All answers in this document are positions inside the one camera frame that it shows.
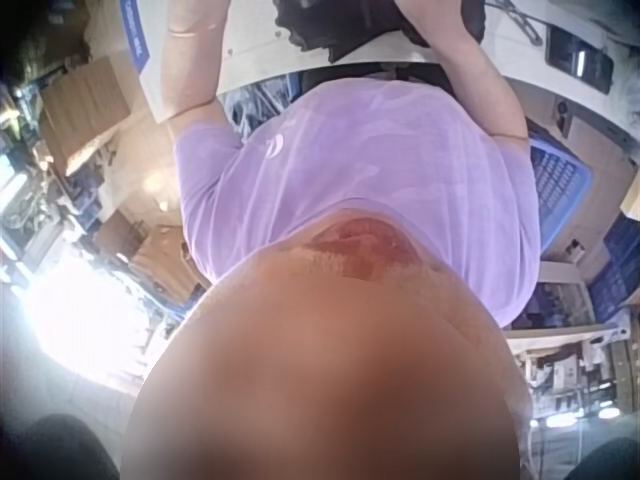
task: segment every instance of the purple shirt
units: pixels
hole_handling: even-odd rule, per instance
[[[489,137],[442,90],[326,83],[259,128],[197,124],[177,142],[185,237],[218,278],[256,250],[342,208],[390,215],[446,262],[500,326],[538,278],[531,160]]]

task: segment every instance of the t-shirt logo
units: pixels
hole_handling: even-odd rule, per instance
[[[272,159],[282,151],[284,147],[284,137],[281,133],[267,142],[267,160]]]

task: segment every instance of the skin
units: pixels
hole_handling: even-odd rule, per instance
[[[476,123],[527,150],[520,105],[460,0],[397,2]],[[215,100],[227,8],[172,3],[171,30],[190,34],[168,33],[165,51],[176,137],[228,126]],[[392,219],[342,210],[205,296],[140,393],[121,475],[518,478],[530,415],[502,332],[463,281]]]

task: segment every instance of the phone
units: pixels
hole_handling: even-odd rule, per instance
[[[547,63],[608,95],[614,62],[601,50],[553,25],[547,34]]]

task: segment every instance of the blue sign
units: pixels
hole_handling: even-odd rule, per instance
[[[120,11],[122,12],[124,31],[127,33],[129,51],[131,51],[136,70],[140,74],[149,61],[149,49],[140,22],[138,0],[120,0]]]

